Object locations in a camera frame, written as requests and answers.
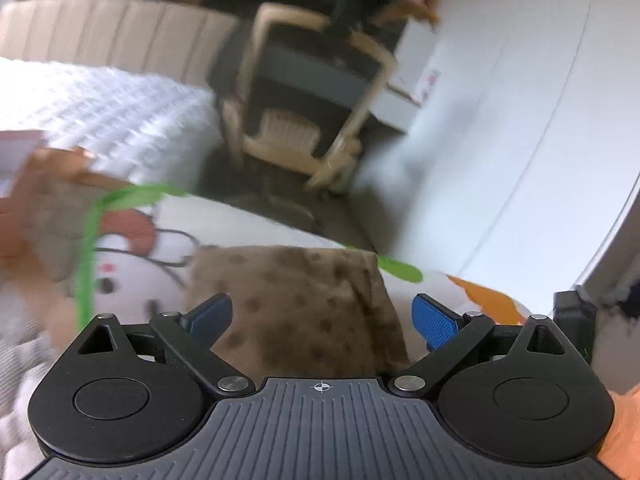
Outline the brown corduroy garment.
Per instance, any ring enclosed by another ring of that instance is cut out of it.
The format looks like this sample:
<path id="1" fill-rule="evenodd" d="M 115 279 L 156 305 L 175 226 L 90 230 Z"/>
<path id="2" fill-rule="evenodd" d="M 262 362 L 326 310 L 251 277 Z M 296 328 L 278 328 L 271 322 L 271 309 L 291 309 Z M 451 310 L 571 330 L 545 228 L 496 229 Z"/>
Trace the brown corduroy garment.
<path id="1" fill-rule="evenodd" d="M 373 377 L 410 364 L 372 252 L 206 246 L 193 259 L 186 307 L 217 294 L 231 298 L 233 318 L 212 351 L 255 384 Z"/>

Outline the white quilted mattress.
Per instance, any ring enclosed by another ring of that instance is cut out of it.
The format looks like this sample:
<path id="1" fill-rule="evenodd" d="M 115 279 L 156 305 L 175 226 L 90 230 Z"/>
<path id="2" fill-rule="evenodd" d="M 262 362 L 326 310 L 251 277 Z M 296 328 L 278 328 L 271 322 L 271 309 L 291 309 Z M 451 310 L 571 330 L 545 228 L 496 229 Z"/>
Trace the white quilted mattress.
<path id="1" fill-rule="evenodd" d="M 84 148 L 92 171 L 192 192 L 221 146 L 215 96 L 155 74 L 59 62 L 1 61 L 1 127 Z"/>

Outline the cartoon print play mat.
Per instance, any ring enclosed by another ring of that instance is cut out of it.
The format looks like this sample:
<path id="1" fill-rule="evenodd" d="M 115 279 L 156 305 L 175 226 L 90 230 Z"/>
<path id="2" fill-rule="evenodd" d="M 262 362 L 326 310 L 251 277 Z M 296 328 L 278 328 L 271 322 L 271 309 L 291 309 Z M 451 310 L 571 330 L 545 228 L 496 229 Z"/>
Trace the cartoon print play mat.
<path id="1" fill-rule="evenodd" d="M 43 456 L 27 421 L 36 385 L 77 332 L 74 304 L 86 221 L 102 197 L 98 188 L 59 185 L 40 192 L 23 223 L 25 243 L 1 279 L 1 474 L 19 479 Z M 114 278 L 107 307 L 128 321 L 145 320 L 146 304 L 192 307 L 206 292 L 235 292 L 257 278 L 280 246 L 300 248 L 326 264 L 369 261 L 360 250 L 257 214 L 195 196 L 161 195 L 154 203 L 107 211 L 94 243 L 96 278 Z M 402 327 L 408 356 L 424 344 L 410 321 L 410 304 L 427 294 L 458 313 L 481 310 L 500 323 L 523 321 L 528 310 L 501 292 L 439 271 L 422 271 L 392 259 L 374 260 Z M 603 327 L 597 368 L 614 389 L 616 415 L 602 460 L 625 479 L 639 474 L 639 348 L 625 342 L 620 322 Z"/>

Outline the beige padded headboard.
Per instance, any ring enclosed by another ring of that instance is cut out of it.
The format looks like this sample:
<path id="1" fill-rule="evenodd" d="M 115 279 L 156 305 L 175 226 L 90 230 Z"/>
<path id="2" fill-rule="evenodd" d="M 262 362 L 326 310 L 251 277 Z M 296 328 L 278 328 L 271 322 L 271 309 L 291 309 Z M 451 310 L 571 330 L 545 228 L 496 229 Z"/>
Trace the beige padded headboard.
<path id="1" fill-rule="evenodd" d="M 1 55 L 204 87 L 238 25 L 229 14 L 165 1 L 21 0 L 1 9 Z"/>

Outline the white box on desk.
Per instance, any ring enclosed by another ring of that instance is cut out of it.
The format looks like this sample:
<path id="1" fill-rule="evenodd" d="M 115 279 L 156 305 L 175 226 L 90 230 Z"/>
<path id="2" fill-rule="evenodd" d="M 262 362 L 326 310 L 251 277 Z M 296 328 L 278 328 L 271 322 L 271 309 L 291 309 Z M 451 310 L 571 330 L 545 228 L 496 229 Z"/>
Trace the white box on desk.
<path id="1" fill-rule="evenodd" d="M 430 63 L 436 46 L 431 23 L 409 18 L 394 51 L 397 66 L 388 81 L 390 88 L 422 106 L 432 85 Z"/>

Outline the beige mesh office chair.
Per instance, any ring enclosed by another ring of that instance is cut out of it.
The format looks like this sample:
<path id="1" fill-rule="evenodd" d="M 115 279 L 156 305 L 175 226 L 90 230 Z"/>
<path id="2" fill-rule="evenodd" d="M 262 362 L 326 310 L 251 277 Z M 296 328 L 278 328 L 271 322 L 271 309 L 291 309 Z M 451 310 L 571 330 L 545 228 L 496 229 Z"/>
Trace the beige mesh office chair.
<path id="1" fill-rule="evenodd" d="M 302 174 L 314 191 L 352 171 L 370 107 L 397 65 L 370 35 L 378 14 L 349 24 L 264 3 L 254 18 L 239 16 L 241 32 L 212 73 L 220 81 L 228 70 L 233 80 L 219 107 L 235 168 L 256 159 Z"/>

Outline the pink cardboard box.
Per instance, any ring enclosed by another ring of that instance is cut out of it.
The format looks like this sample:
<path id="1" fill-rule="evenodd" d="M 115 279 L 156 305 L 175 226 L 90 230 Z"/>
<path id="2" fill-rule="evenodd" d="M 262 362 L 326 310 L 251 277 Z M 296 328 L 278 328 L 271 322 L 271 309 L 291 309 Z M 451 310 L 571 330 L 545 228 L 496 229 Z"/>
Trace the pink cardboard box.
<path id="1" fill-rule="evenodd" d="M 77 203 L 80 188 L 116 191 L 127 182 L 92 170 L 96 158 L 76 146 L 49 148 L 41 130 L 1 133 L 1 265 L 17 263 L 32 249 L 37 231 L 58 196 L 70 192 Z"/>

